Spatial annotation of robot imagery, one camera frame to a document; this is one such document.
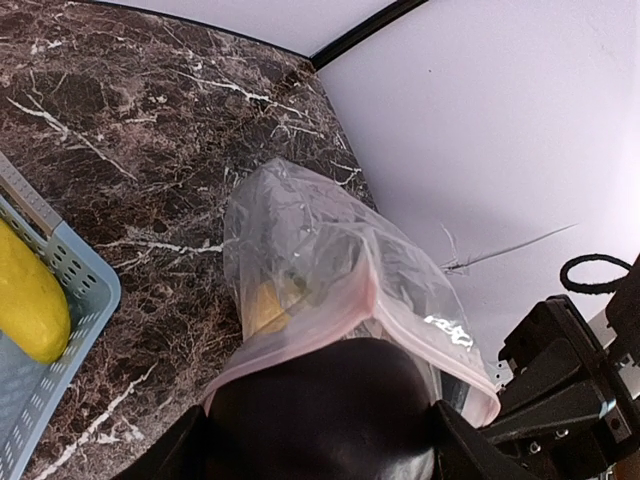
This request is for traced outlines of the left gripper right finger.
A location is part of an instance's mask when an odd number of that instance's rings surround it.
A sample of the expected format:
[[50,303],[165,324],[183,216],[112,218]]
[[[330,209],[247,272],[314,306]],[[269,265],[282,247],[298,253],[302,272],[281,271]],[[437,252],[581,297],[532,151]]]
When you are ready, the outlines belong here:
[[429,408],[429,427],[435,450],[434,479],[536,479],[491,445],[445,401]]

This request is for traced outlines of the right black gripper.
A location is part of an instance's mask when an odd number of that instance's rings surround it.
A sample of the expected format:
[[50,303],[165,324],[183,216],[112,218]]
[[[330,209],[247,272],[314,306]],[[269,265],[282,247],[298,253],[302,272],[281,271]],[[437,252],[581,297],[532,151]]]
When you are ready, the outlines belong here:
[[537,303],[499,353],[513,378],[483,433],[540,479],[591,479],[639,450],[639,402],[565,295]]

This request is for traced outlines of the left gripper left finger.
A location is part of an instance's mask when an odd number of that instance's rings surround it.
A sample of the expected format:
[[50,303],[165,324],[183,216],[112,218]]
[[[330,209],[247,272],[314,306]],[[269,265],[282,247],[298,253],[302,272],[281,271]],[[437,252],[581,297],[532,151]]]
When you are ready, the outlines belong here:
[[212,437],[201,405],[190,407],[117,480],[208,479]]

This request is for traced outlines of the purple eggplant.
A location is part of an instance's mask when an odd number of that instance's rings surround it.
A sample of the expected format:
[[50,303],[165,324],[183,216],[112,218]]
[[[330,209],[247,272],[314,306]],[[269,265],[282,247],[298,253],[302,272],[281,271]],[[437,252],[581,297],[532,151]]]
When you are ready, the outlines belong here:
[[430,399],[418,367],[373,338],[340,340],[215,393],[208,479],[429,479]]

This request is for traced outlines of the large pink zip bag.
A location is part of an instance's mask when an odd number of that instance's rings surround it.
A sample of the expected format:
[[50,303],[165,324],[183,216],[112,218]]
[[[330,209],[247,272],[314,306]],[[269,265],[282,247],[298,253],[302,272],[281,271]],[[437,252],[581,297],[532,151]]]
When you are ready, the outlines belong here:
[[431,258],[398,227],[335,181],[274,159],[231,193],[224,216],[224,276],[242,324],[243,304],[261,283],[306,288],[278,332],[245,340],[207,387],[223,385],[348,338],[400,347],[431,397],[472,426],[500,411],[463,307]]

